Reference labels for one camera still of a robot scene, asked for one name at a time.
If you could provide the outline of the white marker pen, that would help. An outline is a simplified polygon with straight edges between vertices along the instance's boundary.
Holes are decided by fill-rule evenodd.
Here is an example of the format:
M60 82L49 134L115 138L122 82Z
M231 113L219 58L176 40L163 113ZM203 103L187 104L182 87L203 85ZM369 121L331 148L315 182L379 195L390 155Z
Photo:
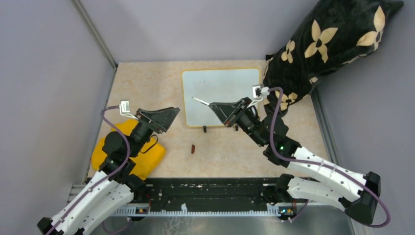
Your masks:
M193 97L193 96L191 98L194 99L194 100L196 100L196 101L198 101L199 103L201 103L203 105L206 105L206 106L209 106L210 105L210 103L208 103L208 102L206 102L204 100L201 100L199 98L196 98L196 97Z

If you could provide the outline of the yellow-framed whiteboard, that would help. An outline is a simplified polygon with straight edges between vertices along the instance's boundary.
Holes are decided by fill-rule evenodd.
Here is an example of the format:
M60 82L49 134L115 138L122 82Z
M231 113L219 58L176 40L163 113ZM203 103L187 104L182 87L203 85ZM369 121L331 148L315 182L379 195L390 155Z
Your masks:
M220 126L215 113L207 103L236 102L253 98L252 87L261 83L259 68L201 69L182 72L184 114L188 127Z

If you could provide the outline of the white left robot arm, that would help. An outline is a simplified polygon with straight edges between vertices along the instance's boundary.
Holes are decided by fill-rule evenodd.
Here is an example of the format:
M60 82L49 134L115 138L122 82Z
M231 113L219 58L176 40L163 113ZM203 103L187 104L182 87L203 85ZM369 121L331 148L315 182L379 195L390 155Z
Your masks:
M138 121L129 135L105 118L105 113L114 109ZM136 165L132 159L154 134L167 132L179 112L178 107L168 107L155 111L138 109L132 115L121 104L104 108L102 120L114 129L104 139L102 150L106 158L70 203L53 217L43 217L38 222L41 234L89 235L118 208L131 201L142 202L147 195L146 183L131 173Z

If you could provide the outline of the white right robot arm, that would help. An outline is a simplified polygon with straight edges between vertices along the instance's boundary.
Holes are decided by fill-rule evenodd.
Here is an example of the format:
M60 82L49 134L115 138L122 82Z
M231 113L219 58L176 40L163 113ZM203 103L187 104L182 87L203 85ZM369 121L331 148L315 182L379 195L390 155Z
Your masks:
M208 107L226 127L237 124L273 164L300 171L311 180L281 175L275 186L278 200L305 199L331 205L353 220L372 226L380 196L381 178L375 172L354 172L329 162L287 137L288 127L277 113L260 120L248 97L234 103L214 102Z

